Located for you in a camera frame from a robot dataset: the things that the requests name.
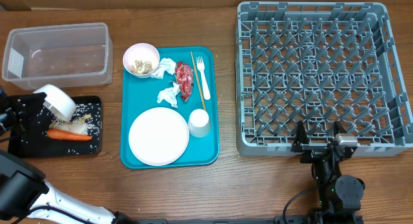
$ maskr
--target wooden table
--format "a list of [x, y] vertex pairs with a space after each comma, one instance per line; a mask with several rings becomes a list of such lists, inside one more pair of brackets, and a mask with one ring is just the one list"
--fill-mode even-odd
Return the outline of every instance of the wooden table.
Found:
[[[392, 29], [410, 101], [413, 101], [413, 8], [388, 5]], [[70, 96], [98, 95], [103, 102], [103, 149], [96, 157], [29, 159], [59, 190], [93, 205], [120, 210], [133, 218], [213, 219], [272, 218], [281, 215], [295, 194], [314, 186], [310, 165], [298, 158], [243, 157], [236, 148], [234, 25], [236, 8], [74, 10], [0, 13], [0, 56], [9, 31], [31, 26], [104, 22], [114, 44], [111, 85], [65, 88]], [[123, 52], [134, 43], [158, 47], [208, 47], [216, 69], [220, 99], [221, 153], [205, 167], [130, 170], [119, 158]], [[11, 83], [9, 94], [24, 94]], [[360, 214], [365, 223], [411, 223], [413, 150], [393, 158], [353, 158], [343, 174], [367, 185]], [[317, 194], [291, 204], [288, 214], [306, 214]], [[38, 223], [25, 220], [23, 223]]]

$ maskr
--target red wrapper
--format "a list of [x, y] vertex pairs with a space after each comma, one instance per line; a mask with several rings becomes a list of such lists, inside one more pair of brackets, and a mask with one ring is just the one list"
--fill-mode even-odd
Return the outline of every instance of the red wrapper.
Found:
[[192, 87], [194, 86], [194, 74], [192, 68], [182, 62], [178, 62], [175, 68], [176, 83], [179, 84], [181, 91], [181, 98], [187, 102], [192, 94]]

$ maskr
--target white cup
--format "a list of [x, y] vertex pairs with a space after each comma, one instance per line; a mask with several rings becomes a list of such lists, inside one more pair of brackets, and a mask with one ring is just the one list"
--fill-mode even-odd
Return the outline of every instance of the white cup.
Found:
[[203, 109], [195, 109], [189, 115], [189, 132], [194, 137], [205, 137], [211, 130], [211, 122], [208, 113]]

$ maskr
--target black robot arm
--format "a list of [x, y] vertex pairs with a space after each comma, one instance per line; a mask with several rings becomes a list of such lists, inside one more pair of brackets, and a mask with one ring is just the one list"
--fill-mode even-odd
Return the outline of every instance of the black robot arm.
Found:
[[[300, 162], [310, 163], [316, 186], [300, 195], [318, 190], [321, 208], [313, 209], [307, 217], [301, 217], [303, 223], [313, 224], [360, 224], [361, 217], [355, 212], [361, 208], [361, 198], [365, 184], [354, 176], [343, 176], [339, 162], [351, 158], [357, 149], [357, 139], [347, 134], [339, 122], [334, 122], [334, 139], [326, 146], [311, 145], [303, 123], [297, 126], [297, 134], [291, 151], [301, 153]], [[283, 222], [288, 224], [285, 211], [295, 198], [290, 200], [283, 213]]]

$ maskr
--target clear plastic bin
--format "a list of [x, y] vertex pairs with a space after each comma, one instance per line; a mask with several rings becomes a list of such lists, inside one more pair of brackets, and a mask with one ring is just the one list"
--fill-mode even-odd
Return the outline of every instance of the clear plastic bin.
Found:
[[3, 58], [5, 81], [34, 90], [112, 83], [113, 46], [104, 23], [12, 30]]

